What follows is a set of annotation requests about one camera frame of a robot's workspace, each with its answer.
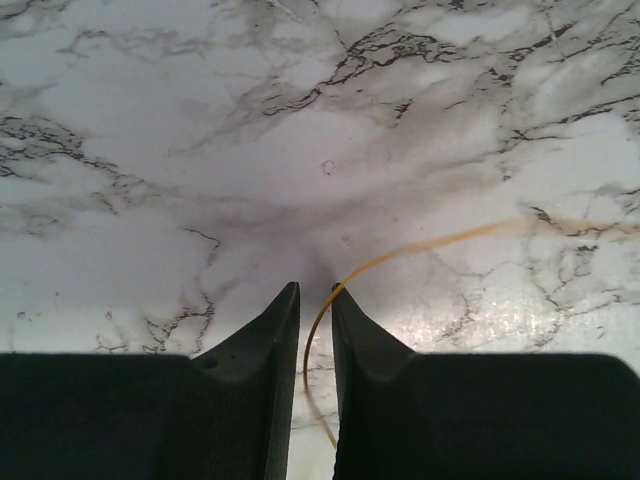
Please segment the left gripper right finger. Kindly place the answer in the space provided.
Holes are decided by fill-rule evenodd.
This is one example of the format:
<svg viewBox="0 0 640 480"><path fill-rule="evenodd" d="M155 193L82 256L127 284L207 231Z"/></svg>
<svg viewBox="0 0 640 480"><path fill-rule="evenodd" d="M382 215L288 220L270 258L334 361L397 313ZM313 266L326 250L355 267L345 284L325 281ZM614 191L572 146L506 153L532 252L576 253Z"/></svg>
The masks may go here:
<svg viewBox="0 0 640 480"><path fill-rule="evenodd" d="M338 479L635 479L639 378L589 353L418 353L332 305Z"/></svg>

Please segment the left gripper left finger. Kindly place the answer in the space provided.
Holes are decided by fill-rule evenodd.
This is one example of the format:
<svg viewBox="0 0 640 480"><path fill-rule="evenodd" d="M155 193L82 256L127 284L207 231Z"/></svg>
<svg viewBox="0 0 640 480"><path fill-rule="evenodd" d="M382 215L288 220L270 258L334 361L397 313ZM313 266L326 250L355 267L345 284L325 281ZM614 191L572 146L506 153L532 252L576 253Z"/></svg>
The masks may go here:
<svg viewBox="0 0 640 480"><path fill-rule="evenodd" d="M5 354L5 479L283 479L300 289L195 358Z"/></svg>

